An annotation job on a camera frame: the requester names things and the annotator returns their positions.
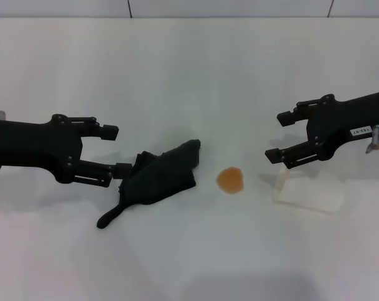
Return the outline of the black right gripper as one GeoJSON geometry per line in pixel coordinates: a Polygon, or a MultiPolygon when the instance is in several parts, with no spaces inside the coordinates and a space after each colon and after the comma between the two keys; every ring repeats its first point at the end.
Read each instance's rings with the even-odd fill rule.
{"type": "Polygon", "coordinates": [[[368,138],[379,125],[379,92],[339,102],[333,94],[297,102],[293,111],[277,115],[281,126],[307,122],[307,142],[284,149],[269,149],[265,156],[272,164],[292,169],[314,161],[330,159],[343,144],[368,138]]]}

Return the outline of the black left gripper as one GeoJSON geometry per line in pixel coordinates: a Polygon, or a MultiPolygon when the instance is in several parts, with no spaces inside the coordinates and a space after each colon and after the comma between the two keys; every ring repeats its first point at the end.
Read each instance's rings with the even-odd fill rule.
{"type": "Polygon", "coordinates": [[[54,114],[44,124],[0,120],[0,166],[37,167],[62,184],[109,187],[113,179],[125,179],[132,164],[80,160],[81,137],[115,140],[118,133],[118,126],[100,125],[95,117],[54,114]]]}

